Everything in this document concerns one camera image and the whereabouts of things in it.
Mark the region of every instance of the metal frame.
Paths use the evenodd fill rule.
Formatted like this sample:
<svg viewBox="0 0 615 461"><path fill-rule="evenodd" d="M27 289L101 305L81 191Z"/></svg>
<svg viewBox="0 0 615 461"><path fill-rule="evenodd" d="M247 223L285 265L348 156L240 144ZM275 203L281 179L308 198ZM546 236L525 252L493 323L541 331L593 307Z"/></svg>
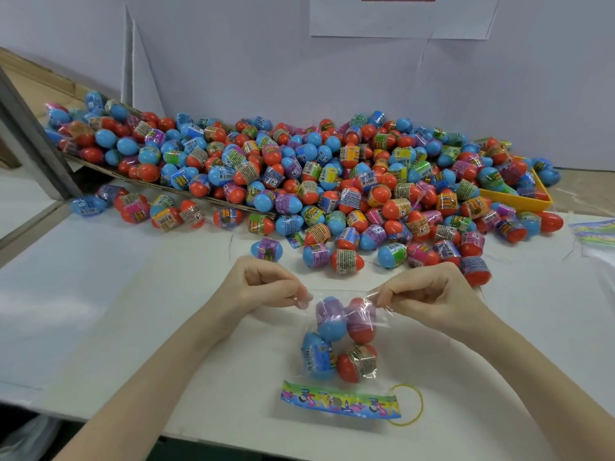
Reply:
<svg viewBox="0 0 615 461"><path fill-rule="evenodd" d="M68 164L55 151L11 80L0 67L0 136L28 173L52 199L83 195Z"/></svg>

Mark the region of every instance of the left hand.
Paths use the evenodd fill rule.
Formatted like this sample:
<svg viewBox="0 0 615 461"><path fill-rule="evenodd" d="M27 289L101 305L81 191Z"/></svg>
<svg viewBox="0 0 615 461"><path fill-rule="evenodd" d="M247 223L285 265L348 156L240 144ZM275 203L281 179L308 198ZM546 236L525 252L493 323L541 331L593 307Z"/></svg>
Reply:
<svg viewBox="0 0 615 461"><path fill-rule="evenodd" d="M240 320L261 305L305 309L312 295L288 270L277 263L245 255L201 308L213 320L218 340L227 338Z"/></svg>

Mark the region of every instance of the yellow rubber band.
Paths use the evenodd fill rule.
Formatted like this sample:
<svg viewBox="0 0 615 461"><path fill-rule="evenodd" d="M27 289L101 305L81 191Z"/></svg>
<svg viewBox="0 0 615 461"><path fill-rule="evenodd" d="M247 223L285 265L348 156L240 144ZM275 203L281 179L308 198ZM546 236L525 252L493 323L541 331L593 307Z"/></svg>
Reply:
<svg viewBox="0 0 615 461"><path fill-rule="evenodd" d="M418 395L419 398L421 399L421 410L419 411L419 413L416 415L415 418L413 418L410 422L404 422L403 424L398 424L397 422L393 422L391 419L389 419L389 424L395 425L396 427L407 427L409 425L414 424L417 420L419 420L422 416L422 411L423 411L423 407L424 407L424 403L423 403L423 398L422 398L422 393L421 391L416 388L413 387L412 385L408 385L408 384L399 384L399 385L395 385L393 388L391 388L390 390L393 391L396 388L399 387L407 387L407 388L412 388Z"/></svg>

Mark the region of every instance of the hand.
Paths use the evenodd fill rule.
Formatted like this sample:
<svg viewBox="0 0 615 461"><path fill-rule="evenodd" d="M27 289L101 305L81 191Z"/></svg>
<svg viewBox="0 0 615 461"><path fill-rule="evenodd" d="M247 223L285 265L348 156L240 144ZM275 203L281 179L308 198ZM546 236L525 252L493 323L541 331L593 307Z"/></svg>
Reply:
<svg viewBox="0 0 615 461"><path fill-rule="evenodd" d="M217 341L229 336L240 320L261 305L305 309L312 295L277 263L243 256L201 309L214 325Z"/></svg>
<svg viewBox="0 0 615 461"><path fill-rule="evenodd" d="M378 307L390 307L466 345L497 319L450 262L404 271L376 291Z"/></svg>

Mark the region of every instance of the poster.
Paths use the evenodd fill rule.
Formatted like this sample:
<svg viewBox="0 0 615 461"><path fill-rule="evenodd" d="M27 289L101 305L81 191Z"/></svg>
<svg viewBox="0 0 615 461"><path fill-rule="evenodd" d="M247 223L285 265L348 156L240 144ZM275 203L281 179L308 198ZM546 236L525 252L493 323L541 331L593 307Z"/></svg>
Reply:
<svg viewBox="0 0 615 461"><path fill-rule="evenodd" d="M309 32L325 37L486 40L499 0L310 0Z"/></svg>

